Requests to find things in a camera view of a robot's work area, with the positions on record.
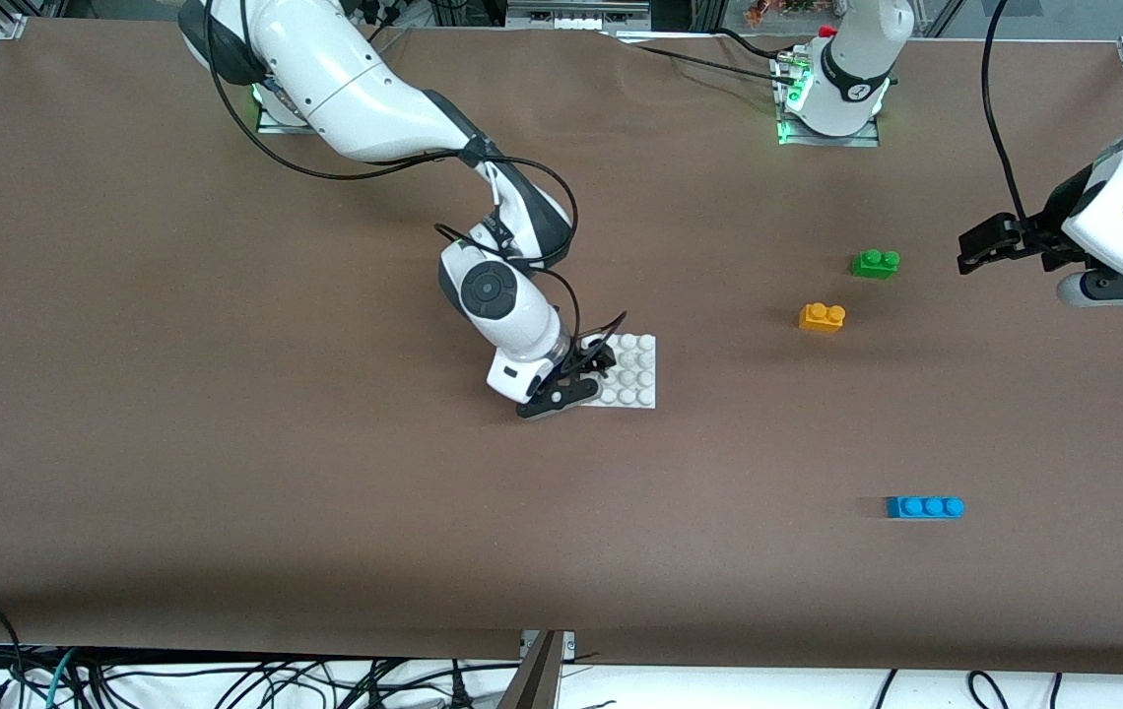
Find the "white studded base plate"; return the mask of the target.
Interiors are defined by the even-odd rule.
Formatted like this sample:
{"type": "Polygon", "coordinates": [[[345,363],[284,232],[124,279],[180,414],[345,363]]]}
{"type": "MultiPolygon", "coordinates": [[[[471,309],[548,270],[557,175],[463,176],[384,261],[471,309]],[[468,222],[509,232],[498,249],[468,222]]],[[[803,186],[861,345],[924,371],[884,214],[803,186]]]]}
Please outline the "white studded base plate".
{"type": "Polygon", "coordinates": [[[599,394],[581,407],[652,410],[657,405],[657,338],[652,335],[612,335],[605,342],[613,364],[585,373],[596,381],[599,394]]]}

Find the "blue three-stud block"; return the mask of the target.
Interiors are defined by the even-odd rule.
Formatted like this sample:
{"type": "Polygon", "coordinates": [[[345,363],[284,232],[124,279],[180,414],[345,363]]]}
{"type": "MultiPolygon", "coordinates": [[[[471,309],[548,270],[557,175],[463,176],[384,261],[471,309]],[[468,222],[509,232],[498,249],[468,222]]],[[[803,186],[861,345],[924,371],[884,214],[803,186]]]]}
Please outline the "blue three-stud block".
{"type": "Polygon", "coordinates": [[[965,513],[965,502],[955,496],[891,496],[886,512],[898,520],[957,520],[965,513]]]}

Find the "brown table cover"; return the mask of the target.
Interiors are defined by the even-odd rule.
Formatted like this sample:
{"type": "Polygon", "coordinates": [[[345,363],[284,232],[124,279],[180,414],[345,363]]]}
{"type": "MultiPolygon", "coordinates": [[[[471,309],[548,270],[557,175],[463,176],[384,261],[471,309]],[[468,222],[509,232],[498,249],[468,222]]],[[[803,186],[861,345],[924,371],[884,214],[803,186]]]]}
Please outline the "brown table cover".
{"type": "Polygon", "coordinates": [[[581,207],[585,327],[652,410],[518,420],[441,294],[458,161],[327,181],[232,125],[172,22],[0,40],[0,610],[22,640],[1123,673],[1123,306],[1006,207],[976,43],[912,43],[876,149],[782,147],[750,78],[585,31],[387,52],[581,207]],[[853,278],[862,249],[900,254],[853,278]],[[844,327],[804,331],[809,302],[844,327]],[[889,519],[955,496],[957,520],[889,519]]]}

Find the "orange red clutter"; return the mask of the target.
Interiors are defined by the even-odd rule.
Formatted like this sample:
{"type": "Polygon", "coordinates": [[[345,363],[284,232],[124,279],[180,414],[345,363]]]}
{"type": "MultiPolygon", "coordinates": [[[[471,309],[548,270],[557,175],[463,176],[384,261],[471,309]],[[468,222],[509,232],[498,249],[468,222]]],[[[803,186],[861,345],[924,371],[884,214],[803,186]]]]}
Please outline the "orange red clutter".
{"type": "Polygon", "coordinates": [[[763,26],[769,18],[787,20],[800,15],[818,12],[818,4],[830,8],[830,0],[750,0],[745,9],[743,18],[748,27],[763,26]]]}

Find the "aluminium frame post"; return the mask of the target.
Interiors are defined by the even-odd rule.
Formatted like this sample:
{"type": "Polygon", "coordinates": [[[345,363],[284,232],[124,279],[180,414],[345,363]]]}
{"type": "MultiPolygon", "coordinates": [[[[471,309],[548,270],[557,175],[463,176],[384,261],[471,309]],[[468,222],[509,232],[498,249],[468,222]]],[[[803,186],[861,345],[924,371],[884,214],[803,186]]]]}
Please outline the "aluminium frame post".
{"type": "Polygon", "coordinates": [[[576,656],[574,631],[522,631],[520,654],[495,709],[557,709],[562,665],[576,656]]]}

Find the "white frame piece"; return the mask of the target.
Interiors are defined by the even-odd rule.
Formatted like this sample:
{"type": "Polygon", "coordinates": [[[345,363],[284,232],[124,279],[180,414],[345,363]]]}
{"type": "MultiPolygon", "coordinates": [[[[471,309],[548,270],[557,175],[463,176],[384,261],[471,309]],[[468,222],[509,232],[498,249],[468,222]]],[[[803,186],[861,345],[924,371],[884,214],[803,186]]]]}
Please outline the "white frame piece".
{"type": "Polygon", "coordinates": [[[651,31],[650,0],[504,0],[508,29],[651,31]]]}

